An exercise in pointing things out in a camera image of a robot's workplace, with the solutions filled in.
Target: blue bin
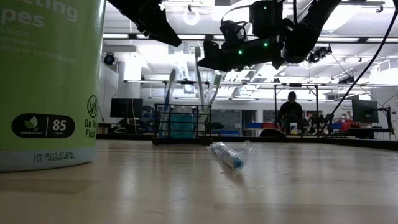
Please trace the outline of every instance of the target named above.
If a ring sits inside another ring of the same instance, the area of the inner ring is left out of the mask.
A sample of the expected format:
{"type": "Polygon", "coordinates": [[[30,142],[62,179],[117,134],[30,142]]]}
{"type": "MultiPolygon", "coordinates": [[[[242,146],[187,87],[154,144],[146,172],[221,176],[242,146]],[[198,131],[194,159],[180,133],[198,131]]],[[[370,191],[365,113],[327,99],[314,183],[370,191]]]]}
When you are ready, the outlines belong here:
{"type": "Polygon", "coordinates": [[[262,128],[262,123],[246,123],[246,128],[262,128]]]}
{"type": "Polygon", "coordinates": [[[343,123],[334,123],[334,124],[332,124],[333,129],[340,129],[342,125],[343,125],[343,123]]]}

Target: camera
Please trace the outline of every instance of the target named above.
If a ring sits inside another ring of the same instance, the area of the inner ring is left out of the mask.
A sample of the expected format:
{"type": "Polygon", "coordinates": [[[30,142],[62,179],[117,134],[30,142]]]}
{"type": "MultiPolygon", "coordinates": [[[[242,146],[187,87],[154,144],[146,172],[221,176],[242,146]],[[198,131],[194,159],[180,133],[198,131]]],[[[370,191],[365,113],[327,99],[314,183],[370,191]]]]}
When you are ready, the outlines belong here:
{"type": "Polygon", "coordinates": [[[321,59],[325,58],[326,55],[333,53],[330,45],[328,47],[318,47],[310,52],[308,57],[305,59],[308,63],[317,63],[321,59]]]}
{"type": "Polygon", "coordinates": [[[104,58],[104,63],[106,65],[116,65],[118,59],[114,56],[114,52],[107,52],[104,58]]]}

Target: cable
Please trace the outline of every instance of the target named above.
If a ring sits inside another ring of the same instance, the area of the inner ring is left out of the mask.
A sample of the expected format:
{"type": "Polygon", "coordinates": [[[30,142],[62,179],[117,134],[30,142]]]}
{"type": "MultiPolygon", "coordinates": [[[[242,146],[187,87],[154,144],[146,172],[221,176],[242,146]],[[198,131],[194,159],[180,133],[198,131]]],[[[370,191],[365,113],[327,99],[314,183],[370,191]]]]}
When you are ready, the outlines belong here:
{"type": "MultiPolygon", "coordinates": [[[[347,90],[346,94],[344,94],[343,98],[340,100],[340,102],[338,102],[337,106],[335,107],[335,109],[333,109],[333,112],[331,113],[331,115],[334,115],[336,110],[339,108],[339,106],[341,105],[341,103],[346,99],[346,97],[348,96],[349,92],[354,88],[354,86],[356,85],[356,83],[361,79],[361,77],[365,74],[365,72],[368,70],[368,68],[373,64],[373,62],[375,61],[375,59],[377,58],[377,56],[379,55],[381,49],[383,48],[383,45],[386,43],[387,37],[390,34],[390,31],[392,29],[392,26],[394,25],[394,22],[397,18],[397,11],[394,11],[394,15],[392,16],[390,25],[386,31],[386,34],[384,35],[384,38],[378,48],[378,50],[376,51],[376,53],[374,54],[373,58],[370,60],[370,62],[368,63],[368,65],[365,67],[365,69],[361,72],[361,74],[358,76],[358,78],[354,81],[354,83],[349,87],[349,89],[347,90]]],[[[328,123],[331,119],[331,116],[327,119],[326,123],[328,123]]],[[[323,130],[325,130],[326,124],[323,125],[321,132],[323,132],[323,130]]]]}
{"type": "Polygon", "coordinates": [[[293,21],[294,24],[299,24],[299,22],[297,22],[297,0],[293,0],[293,21]]]}
{"type": "MultiPolygon", "coordinates": [[[[339,61],[337,61],[337,59],[335,58],[335,56],[333,54],[331,54],[331,56],[335,59],[335,61],[337,62],[337,64],[340,66],[341,69],[343,69],[343,71],[345,72],[346,75],[349,76],[348,72],[343,68],[343,66],[341,66],[341,64],[339,63],[339,61]]],[[[376,103],[378,103],[381,107],[383,107],[381,105],[381,103],[379,103],[375,98],[373,98],[366,90],[364,90],[364,88],[361,87],[361,85],[357,84],[356,86],[360,87],[363,91],[365,91],[366,94],[368,94],[370,96],[371,99],[373,99],[374,101],[376,101],[376,103]]]]}
{"type": "Polygon", "coordinates": [[[246,39],[247,33],[246,33],[246,29],[244,28],[244,26],[246,26],[246,24],[248,24],[249,22],[243,22],[243,24],[240,26],[241,29],[243,29],[244,35],[243,38],[246,39]]]}
{"type": "Polygon", "coordinates": [[[134,120],[134,128],[136,129],[136,134],[137,134],[136,114],[134,113],[134,99],[131,99],[131,109],[132,109],[132,118],[134,120]]]}
{"type": "Polygon", "coordinates": [[[376,139],[379,139],[379,132],[376,132],[376,139]]]}
{"type": "Polygon", "coordinates": [[[101,115],[101,121],[102,121],[102,123],[105,123],[105,119],[104,119],[104,117],[102,116],[102,111],[101,111],[101,107],[100,107],[100,106],[98,107],[98,110],[99,110],[99,114],[101,115]]]}
{"type": "Polygon", "coordinates": [[[398,93],[398,90],[397,90],[386,102],[384,102],[383,105],[382,105],[381,107],[384,108],[384,105],[385,105],[388,101],[390,101],[397,93],[398,93]]]}
{"type": "Polygon", "coordinates": [[[229,10],[228,12],[226,12],[226,14],[224,14],[223,17],[222,17],[221,20],[220,20],[221,25],[223,25],[224,17],[225,17],[228,13],[230,13],[230,12],[232,12],[232,11],[235,11],[235,10],[237,10],[237,9],[243,9],[243,8],[247,8],[247,7],[250,7],[250,5],[239,6],[239,7],[233,8],[233,9],[229,10]]]}

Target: plastic bag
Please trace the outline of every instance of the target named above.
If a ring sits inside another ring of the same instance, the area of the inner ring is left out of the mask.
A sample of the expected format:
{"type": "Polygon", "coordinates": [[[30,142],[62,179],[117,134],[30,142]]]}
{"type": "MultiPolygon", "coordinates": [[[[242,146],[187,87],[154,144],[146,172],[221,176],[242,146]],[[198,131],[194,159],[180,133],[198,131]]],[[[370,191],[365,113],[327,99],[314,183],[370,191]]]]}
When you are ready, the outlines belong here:
{"type": "Polygon", "coordinates": [[[211,144],[209,150],[227,163],[232,168],[233,175],[236,175],[248,162],[249,156],[254,151],[254,146],[250,141],[245,141],[243,149],[234,150],[228,148],[223,142],[217,142],[211,144]]]}

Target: ceiling light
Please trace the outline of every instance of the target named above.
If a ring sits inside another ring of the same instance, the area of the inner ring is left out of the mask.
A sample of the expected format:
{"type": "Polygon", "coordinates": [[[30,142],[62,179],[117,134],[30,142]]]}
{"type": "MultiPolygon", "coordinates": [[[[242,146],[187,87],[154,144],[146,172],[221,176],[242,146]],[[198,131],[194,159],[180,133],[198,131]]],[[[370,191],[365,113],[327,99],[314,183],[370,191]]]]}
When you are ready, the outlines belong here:
{"type": "Polygon", "coordinates": [[[148,37],[146,37],[144,34],[137,34],[136,37],[138,39],[148,39],[148,37]]]}
{"type": "Polygon", "coordinates": [[[315,47],[329,47],[329,44],[315,44],[315,47]]]}
{"type": "MultiPolygon", "coordinates": [[[[367,42],[374,42],[374,43],[380,43],[383,41],[383,38],[368,38],[367,42]]],[[[386,42],[398,42],[398,38],[387,38],[386,42]]]]}
{"type": "Polygon", "coordinates": [[[225,37],[223,35],[214,35],[213,40],[225,40],[225,37]]]}
{"type": "Polygon", "coordinates": [[[182,40],[204,40],[204,35],[178,35],[182,40]]]}
{"type": "Polygon", "coordinates": [[[182,19],[184,20],[184,22],[188,25],[194,26],[199,22],[200,19],[200,15],[199,12],[196,9],[192,9],[191,11],[189,11],[188,9],[185,10],[184,14],[182,15],[182,19]],[[188,13],[189,12],[193,12],[195,13],[194,17],[192,19],[188,19],[188,13]]]}
{"type": "Polygon", "coordinates": [[[340,42],[357,42],[356,37],[319,37],[318,42],[340,43],[340,42]]]}
{"type": "Polygon", "coordinates": [[[104,34],[104,39],[128,39],[129,34],[104,34]]]}
{"type": "Polygon", "coordinates": [[[155,81],[155,80],[127,80],[125,82],[128,82],[128,83],[164,83],[163,81],[155,81]]]}
{"type": "Polygon", "coordinates": [[[172,97],[175,100],[199,100],[197,97],[172,97]]]}
{"type": "Polygon", "coordinates": [[[248,85],[275,85],[273,83],[246,83],[248,85]]]}
{"type": "Polygon", "coordinates": [[[243,82],[220,82],[221,85],[243,85],[243,82]]]}

